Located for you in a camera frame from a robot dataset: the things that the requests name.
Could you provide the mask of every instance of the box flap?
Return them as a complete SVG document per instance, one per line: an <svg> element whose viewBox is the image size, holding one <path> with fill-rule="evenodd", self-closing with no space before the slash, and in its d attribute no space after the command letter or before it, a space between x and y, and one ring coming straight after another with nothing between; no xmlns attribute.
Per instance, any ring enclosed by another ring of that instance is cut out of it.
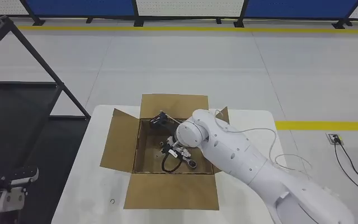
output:
<svg viewBox="0 0 358 224"><path fill-rule="evenodd" d="M217 114L216 118L219 118L220 120L223 120L223 121L227 122L228 124L230 124L228 107L225 107L221 112L222 112L222 114L221 113Z"/></svg>
<svg viewBox="0 0 358 224"><path fill-rule="evenodd" d="M219 210L215 176L132 174L124 208Z"/></svg>
<svg viewBox="0 0 358 224"><path fill-rule="evenodd" d="M197 109L209 109L208 96L143 94L140 118L154 118L163 110L172 118L187 119Z"/></svg>
<svg viewBox="0 0 358 224"><path fill-rule="evenodd" d="M139 119L114 109L101 166L132 172Z"/></svg>

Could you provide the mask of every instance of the white table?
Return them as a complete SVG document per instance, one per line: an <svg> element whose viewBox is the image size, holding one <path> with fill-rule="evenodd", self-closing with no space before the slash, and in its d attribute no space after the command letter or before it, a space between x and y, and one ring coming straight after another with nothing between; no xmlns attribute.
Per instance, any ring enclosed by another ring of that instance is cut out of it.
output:
<svg viewBox="0 0 358 224"><path fill-rule="evenodd" d="M247 185L223 172L215 174L219 211L123 209L130 174L100 167L114 108L139 117L139 106L99 105L95 108L52 223L273 223L261 198ZM229 110L229 118L231 125L239 130L276 130L268 111ZM255 130L245 135L268 156L274 137L271 132ZM277 136L272 156L278 154L282 154L282 148Z"/></svg>

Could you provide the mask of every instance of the yellow tape line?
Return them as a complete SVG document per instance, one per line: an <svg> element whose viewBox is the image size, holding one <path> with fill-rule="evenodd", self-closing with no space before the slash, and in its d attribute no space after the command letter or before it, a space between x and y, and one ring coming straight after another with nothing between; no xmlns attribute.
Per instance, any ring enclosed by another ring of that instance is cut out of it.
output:
<svg viewBox="0 0 358 224"><path fill-rule="evenodd" d="M277 130L358 130L358 122L285 122L277 121Z"/></svg>
<svg viewBox="0 0 358 224"><path fill-rule="evenodd" d="M290 33L339 33L358 34L358 30L290 29L290 28L235 28L192 26L18 26L21 30L70 30L70 31L216 31L216 32L290 32Z"/></svg>

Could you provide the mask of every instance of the white panel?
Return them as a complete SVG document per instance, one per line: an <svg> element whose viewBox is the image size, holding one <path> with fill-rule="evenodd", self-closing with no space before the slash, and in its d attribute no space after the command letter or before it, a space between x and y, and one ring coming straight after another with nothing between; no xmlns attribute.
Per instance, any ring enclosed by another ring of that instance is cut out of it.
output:
<svg viewBox="0 0 358 224"><path fill-rule="evenodd" d="M0 15L28 15L19 0L0 0Z"/></svg>
<svg viewBox="0 0 358 224"><path fill-rule="evenodd" d="M139 0L140 16L240 16L243 0Z"/></svg>
<svg viewBox="0 0 358 224"><path fill-rule="evenodd" d="M358 8L354 10L354 12L351 14L349 18L358 18Z"/></svg>

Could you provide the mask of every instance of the white robotic arm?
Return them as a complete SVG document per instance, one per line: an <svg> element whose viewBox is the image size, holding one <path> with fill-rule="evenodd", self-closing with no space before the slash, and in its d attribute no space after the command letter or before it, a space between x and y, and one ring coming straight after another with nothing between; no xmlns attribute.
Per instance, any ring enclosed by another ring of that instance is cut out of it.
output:
<svg viewBox="0 0 358 224"><path fill-rule="evenodd" d="M217 168L246 183L264 201L276 224L353 224L350 210L317 184L276 168L248 138L208 110L195 110L176 139L198 147Z"/></svg>

